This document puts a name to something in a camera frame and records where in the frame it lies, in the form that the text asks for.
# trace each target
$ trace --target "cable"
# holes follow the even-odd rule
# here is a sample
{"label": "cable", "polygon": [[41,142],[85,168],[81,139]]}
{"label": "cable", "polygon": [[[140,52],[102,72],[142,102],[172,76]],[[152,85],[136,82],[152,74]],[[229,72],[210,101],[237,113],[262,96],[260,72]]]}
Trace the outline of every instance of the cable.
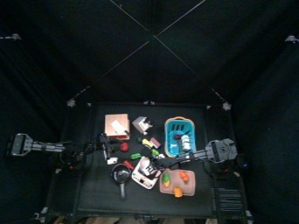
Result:
{"label": "cable", "polygon": [[[190,71],[190,73],[196,77],[200,77],[198,74],[192,70],[192,68],[189,67],[189,65],[182,61],[182,59],[174,54],[174,52],[170,50],[170,48],[164,44],[164,42],[156,36],[153,36],[153,37],[161,43],[161,45],[165,47],[165,49],[170,52],[170,54],[173,55],[173,57],[184,64],[184,66],[188,68],[188,70]],[[225,102],[225,99],[220,96],[220,94],[214,91],[214,89],[209,86],[209,84],[202,79],[200,79],[200,81],[209,88],[209,90],[212,91],[212,93],[222,100],[222,102]]]}
{"label": "cable", "polygon": [[202,3],[205,2],[205,0],[200,1],[157,34],[156,36],[158,36],[160,34],[162,34]]}
{"label": "cable", "polygon": [[109,74],[114,68],[149,43],[149,41],[145,41],[93,81],[91,83],[85,86],[77,94],[73,95],[73,97],[69,99],[70,100],[74,100],[89,88],[91,85],[94,85],[98,80],[106,75]]}
{"label": "cable", "polygon": [[213,164],[220,164],[220,163],[222,163],[225,160],[220,160],[220,161],[213,161],[213,160],[210,160],[209,158],[208,158],[208,160],[213,163]]}
{"label": "cable", "polygon": [[114,1],[109,0],[109,2],[130,17],[130,19],[144,28],[145,31],[146,28],[136,21],[136,19],[128,14],[128,12],[114,3]]}

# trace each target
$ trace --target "green toy vegetable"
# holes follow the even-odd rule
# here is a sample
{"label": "green toy vegetable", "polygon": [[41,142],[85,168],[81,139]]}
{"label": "green toy vegetable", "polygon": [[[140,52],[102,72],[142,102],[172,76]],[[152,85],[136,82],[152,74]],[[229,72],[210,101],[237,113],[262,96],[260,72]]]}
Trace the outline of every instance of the green toy vegetable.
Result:
{"label": "green toy vegetable", "polygon": [[141,157],[140,153],[134,153],[130,155],[130,159],[138,159]]}
{"label": "green toy vegetable", "polygon": [[160,155],[158,150],[152,150],[153,157],[157,157]]}
{"label": "green toy vegetable", "polygon": [[170,184],[170,175],[168,172],[162,173],[162,185],[166,187]]}

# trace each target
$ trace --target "toy fruit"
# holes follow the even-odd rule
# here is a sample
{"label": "toy fruit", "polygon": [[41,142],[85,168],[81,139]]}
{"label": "toy fruit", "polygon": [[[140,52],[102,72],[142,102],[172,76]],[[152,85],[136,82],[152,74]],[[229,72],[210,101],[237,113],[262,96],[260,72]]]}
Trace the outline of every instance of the toy fruit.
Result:
{"label": "toy fruit", "polygon": [[120,150],[121,151],[128,151],[128,143],[121,143],[120,144]]}
{"label": "toy fruit", "polygon": [[174,197],[174,198],[180,198],[180,197],[182,196],[182,189],[181,189],[178,186],[176,186],[176,187],[172,189],[172,191],[173,191],[173,197]]}
{"label": "toy fruit", "polygon": [[170,175],[168,172],[162,173],[162,185],[166,187],[170,184]]}
{"label": "toy fruit", "polygon": [[184,171],[178,171],[184,184],[188,184],[189,177]]}
{"label": "toy fruit", "polygon": [[152,156],[157,157],[160,155],[158,150],[152,149]]}

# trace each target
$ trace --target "black curtain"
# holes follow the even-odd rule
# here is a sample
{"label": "black curtain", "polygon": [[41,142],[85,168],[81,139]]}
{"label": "black curtain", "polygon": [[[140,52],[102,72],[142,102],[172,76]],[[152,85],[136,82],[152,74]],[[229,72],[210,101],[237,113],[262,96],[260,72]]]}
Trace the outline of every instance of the black curtain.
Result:
{"label": "black curtain", "polygon": [[233,104],[236,137],[250,162],[248,207],[256,223],[297,223],[299,45],[289,43]]}
{"label": "black curtain", "polygon": [[0,222],[29,223],[47,193],[47,155],[6,157],[6,141],[15,133],[25,133],[41,142],[57,142],[65,101],[17,41],[0,40],[0,61]]}

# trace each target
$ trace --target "plastic toy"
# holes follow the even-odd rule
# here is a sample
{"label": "plastic toy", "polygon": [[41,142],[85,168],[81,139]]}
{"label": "plastic toy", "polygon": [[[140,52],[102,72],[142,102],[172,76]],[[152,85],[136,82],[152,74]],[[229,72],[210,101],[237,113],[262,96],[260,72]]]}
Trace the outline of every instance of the plastic toy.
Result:
{"label": "plastic toy", "polygon": [[134,120],[133,120],[133,125],[134,125],[134,128],[138,130],[138,132],[142,134],[142,135],[146,135],[146,130],[149,128],[153,127],[152,123],[149,122],[148,118],[144,117],[144,116],[138,116]]}
{"label": "plastic toy", "polygon": [[180,197],[182,196],[182,189],[181,189],[178,186],[176,186],[176,187],[172,189],[172,191],[173,191],[173,197],[174,197],[174,198],[180,198]]}
{"label": "plastic toy", "polygon": [[142,145],[148,148],[148,149],[152,149],[154,146],[152,143],[149,143],[145,139],[142,140]]}
{"label": "plastic toy", "polygon": [[141,154],[140,153],[134,153],[130,155],[130,159],[138,159],[141,157]]}
{"label": "plastic toy", "polygon": [[132,180],[145,189],[152,189],[160,174],[161,172],[152,167],[148,157],[141,157],[132,173]]}
{"label": "plastic toy", "polygon": [[178,171],[178,173],[180,173],[180,177],[181,177],[182,183],[188,184],[188,181],[189,181],[188,175],[185,174],[184,171]]}
{"label": "plastic toy", "polygon": [[120,150],[121,151],[128,151],[128,143],[121,143],[120,144]]}
{"label": "plastic toy", "polygon": [[168,172],[162,173],[162,185],[166,187],[170,184],[170,175]]}
{"label": "plastic toy", "polygon": [[192,120],[176,116],[164,123],[164,152],[168,157],[196,151],[194,128]]}
{"label": "plastic toy", "polygon": [[124,161],[124,165],[129,168],[130,171],[134,169],[133,165],[126,160]]}
{"label": "plastic toy", "polygon": [[154,147],[156,149],[160,148],[161,144],[156,141],[156,139],[154,139],[153,137],[150,138],[150,141],[149,141],[149,142],[152,143],[152,145],[153,145],[153,147]]}
{"label": "plastic toy", "polygon": [[[188,181],[186,184],[182,182],[181,174],[180,171],[182,171],[184,177],[186,176]],[[169,185],[165,186],[164,182],[166,182],[166,176],[164,174],[169,175]],[[192,196],[194,194],[194,189],[196,189],[196,180],[194,180],[194,173],[193,171],[186,171],[186,170],[170,170],[165,169],[162,171],[162,175],[158,178],[158,186],[160,186],[160,193],[169,193],[176,195],[174,197],[178,198],[178,195],[181,194],[182,196]]]}
{"label": "plastic toy", "polygon": [[110,177],[120,184],[120,195],[121,199],[125,198],[125,182],[129,178],[130,170],[124,164],[117,164],[110,172]]}
{"label": "plastic toy", "polygon": [[158,155],[160,155],[158,150],[152,150],[152,156],[153,156],[153,158],[158,157]]}

